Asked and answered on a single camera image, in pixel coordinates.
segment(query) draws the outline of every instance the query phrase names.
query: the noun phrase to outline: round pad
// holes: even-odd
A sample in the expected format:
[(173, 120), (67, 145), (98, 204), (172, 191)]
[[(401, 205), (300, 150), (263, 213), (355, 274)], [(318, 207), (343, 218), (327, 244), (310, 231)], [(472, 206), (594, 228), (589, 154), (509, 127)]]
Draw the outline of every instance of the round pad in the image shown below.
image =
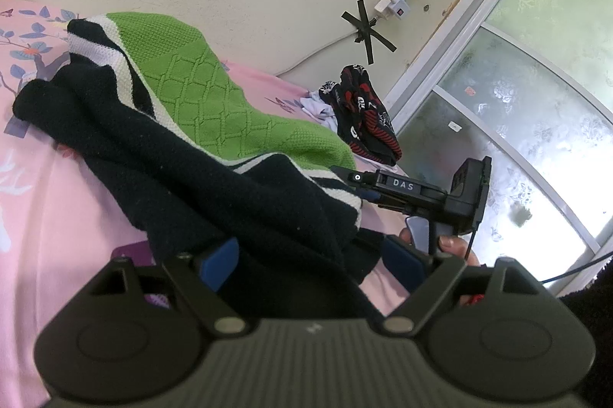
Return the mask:
[(503, 360), (531, 360), (551, 347), (551, 335), (538, 323), (528, 320), (494, 321), (481, 331), (481, 343)]
[(441, 316), (427, 336), (448, 381), (493, 401), (538, 403), (573, 389), (593, 361), (593, 339), (551, 296), (501, 293)]
[(34, 349), (50, 392), (90, 404), (122, 404), (152, 397), (185, 378), (202, 349), (195, 324), (162, 308), (153, 309), (154, 316), (134, 314), (125, 320), (53, 320)]
[(131, 321), (101, 321), (85, 327), (79, 351), (92, 360), (121, 361), (140, 353), (149, 342), (146, 328)]

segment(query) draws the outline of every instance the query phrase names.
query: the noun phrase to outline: finger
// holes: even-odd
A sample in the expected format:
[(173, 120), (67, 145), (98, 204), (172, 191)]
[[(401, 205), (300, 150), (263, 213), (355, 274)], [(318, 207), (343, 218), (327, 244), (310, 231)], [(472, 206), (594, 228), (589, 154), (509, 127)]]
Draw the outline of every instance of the finger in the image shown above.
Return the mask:
[(400, 234), (398, 235), (398, 237), (400, 237), (402, 241), (406, 242), (407, 244), (413, 243), (413, 237), (411, 236), (411, 230), (409, 230), (408, 228), (403, 228), (400, 231)]
[[(468, 249), (467, 241), (460, 237), (450, 237), (447, 235), (441, 235), (439, 237), (438, 245), (441, 251), (456, 255), (459, 258), (464, 258)], [(467, 264), (468, 266), (479, 266), (479, 259), (474, 255), (473, 251), (471, 251), (468, 256)]]

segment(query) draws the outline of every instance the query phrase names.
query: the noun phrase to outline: frosted glass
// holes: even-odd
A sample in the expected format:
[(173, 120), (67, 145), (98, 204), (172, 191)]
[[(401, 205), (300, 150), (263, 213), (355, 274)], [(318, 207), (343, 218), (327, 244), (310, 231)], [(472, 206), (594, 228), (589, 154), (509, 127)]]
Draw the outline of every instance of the frosted glass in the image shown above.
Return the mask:
[(562, 79), (481, 28), (440, 85), (505, 138), (596, 237), (613, 215), (613, 126)]
[(500, 0), (487, 21), (543, 54), (613, 110), (613, 0)]
[[(458, 126), (459, 131), (452, 129)], [(445, 190), (467, 157), (492, 157), (490, 193), (474, 242), (481, 263), (491, 266), (500, 256), (513, 257), (542, 280), (584, 254), (580, 237), (517, 164), (438, 95), (427, 98), (398, 141), (407, 175)]]

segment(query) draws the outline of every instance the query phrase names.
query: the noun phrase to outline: floral bedsheet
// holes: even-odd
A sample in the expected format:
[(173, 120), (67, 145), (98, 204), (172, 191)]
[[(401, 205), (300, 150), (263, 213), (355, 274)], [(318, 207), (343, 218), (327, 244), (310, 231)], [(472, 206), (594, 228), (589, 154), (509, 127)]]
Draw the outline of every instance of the floral bedsheet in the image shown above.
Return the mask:
[[(114, 249), (146, 237), (130, 225), (83, 159), (13, 116), (18, 92), (34, 78), (50, 79), (69, 62), (71, 11), (0, 0), (0, 407), (34, 408), (48, 398), (33, 361), (41, 329), (108, 261)], [(310, 118), (307, 91), (274, 76), (225, 61), (230, 78), (256, 109)], [(361, 170), (376, 169), (356, 157)], [(399, 233), (404, 218), (365, 204), (362, 226)], [(361, 285), (387, 313), (406, 291), (381, 263)]]

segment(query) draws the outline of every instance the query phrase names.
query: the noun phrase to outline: black cable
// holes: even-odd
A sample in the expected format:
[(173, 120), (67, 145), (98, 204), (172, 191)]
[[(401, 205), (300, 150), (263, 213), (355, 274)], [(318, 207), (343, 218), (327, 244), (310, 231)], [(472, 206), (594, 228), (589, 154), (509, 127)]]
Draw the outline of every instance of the black cable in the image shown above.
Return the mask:
[(470, 256), (470, 250), (473, 248), (474, 236), (477, 235), (477, 231), (474, 230), (470, 236), (470, 242), (468, 243), (468, 249), (466, 250), (466, 254), (464, 255), (464, 260), (468, 261), (468, 257)]
[(590, 266), (593, 266), (594, 264), (600, 263), (600, 261), (605, 261), (606, 259), (610, 258), (611, 256), (613, 256), (613, 251), (605, 254), (604, 256), (601, 256), (598, 259), (590, 261), (589, 263), (584, 264), (583, 266), (579, 266), (578, 268), (575, 268), (575, 269), (572, 269), (570, 271), (567, 271), (566, 273), (562, 273), (562, 275), (558, 275), (556, 277), (551, 277), (550, 279), (547, 279), (547, 280), (542, 280), (541, 283), (549, 283), (549, 282), (553, 282), (554, 280), (560, 280), (560, 279), (563, 279), (563, 278), (568, 277), (570, 275), (574, 275), (575, 273), (579, 273), (580, 271), (583, 271), (584, 269), (589, 268)]

